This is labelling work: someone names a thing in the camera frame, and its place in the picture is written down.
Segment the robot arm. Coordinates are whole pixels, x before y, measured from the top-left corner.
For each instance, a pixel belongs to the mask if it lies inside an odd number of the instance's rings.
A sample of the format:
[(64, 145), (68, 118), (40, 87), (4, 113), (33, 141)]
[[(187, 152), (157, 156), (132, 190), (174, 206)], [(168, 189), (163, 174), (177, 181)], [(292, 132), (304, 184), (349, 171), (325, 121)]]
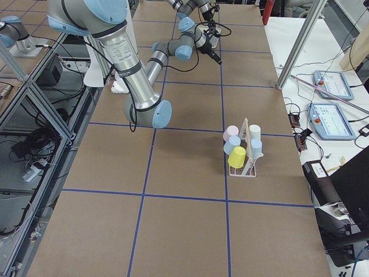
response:
[(213, 20), (213, 6), (209, 1), (206, 0), (188, 0), (183, 2), (181, 0), (166, 0), (172, 8), (176, 11), (177, 16), (180, 19), (185, 17), (189, 17), (192, 12), (198, 8), (199, 12), (202, 15), (202, 18), (206, 22), (210, 22)]
[(128, 35), (127, 1), (48, 1), (51, 28), (64, 33), (89, 36), (104, 47), (110, 62), (129, 90), (125, 101), (125, 117), (134, 125), (166, 127), (172, 116), (172, 105), (154, 91), (153, 85), (170, 56), (190, 59), (193, 50), (207, 54), (218, 64), (220, 57), (212, 50), (210, 40), (220, 34), (213, 16), (218, 5), (208, 1), (170, 1), (180, 17), (179, 39), (157, 42), (152, 56), (143, 66)]

